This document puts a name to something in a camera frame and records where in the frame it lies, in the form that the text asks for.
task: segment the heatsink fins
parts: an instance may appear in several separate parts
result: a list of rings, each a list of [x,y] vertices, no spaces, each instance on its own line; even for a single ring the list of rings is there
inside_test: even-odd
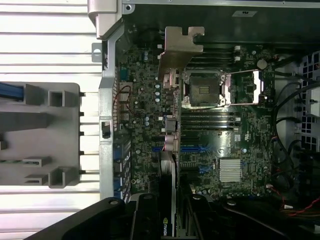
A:
[[[219,180],[222,183],[241,182],[241,159],[221,158],[219,160]]]

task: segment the motherboard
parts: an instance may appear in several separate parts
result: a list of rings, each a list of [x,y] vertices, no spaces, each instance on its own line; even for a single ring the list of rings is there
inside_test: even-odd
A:
[[[194,193],[213,200],[267,194],[275,75],[266,63],[273,59],[273,50],[205,45],[201,56],[175,73],[177,82],[171,87],[158,79],[161,52],[134,46],[119,59],[118,89],[129,86],[119,95],[119,121],[131,136],[131,193],[153,191],[159,153],[172,150],[165,142],[175,127],[170,125],[173,117],[179,132],[177,172]],[[227,99],[219,92],[226,88],[220,78],[229,78],[228,73],[236,74],[230,78]]]

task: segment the gray plastic housing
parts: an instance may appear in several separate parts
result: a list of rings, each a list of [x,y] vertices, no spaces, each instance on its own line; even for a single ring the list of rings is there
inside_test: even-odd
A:
[[[80,89],[75,83],[9,82],[24,101],[0,104],[0,185],[79,183]]]

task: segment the silver heatsink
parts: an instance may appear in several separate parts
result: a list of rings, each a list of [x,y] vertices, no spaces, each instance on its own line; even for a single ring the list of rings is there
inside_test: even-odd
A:
[[[219,160],[219,180],[226,182],[241,182],[241,159],[221,158]]]

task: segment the blue pcie slot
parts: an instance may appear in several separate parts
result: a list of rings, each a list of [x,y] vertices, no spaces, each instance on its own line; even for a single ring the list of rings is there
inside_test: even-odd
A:
[[[0,83],[0,97],[12,100],[24,100],[24,87]]]
[[[158,152],[161,152],[162,149],[163,149],[163,146],[153,146],[152,152],[158,153]],[[200,146],[181,146],[180,147],[181,153],[203,153],[205,151],[206,151],[205,148]]]

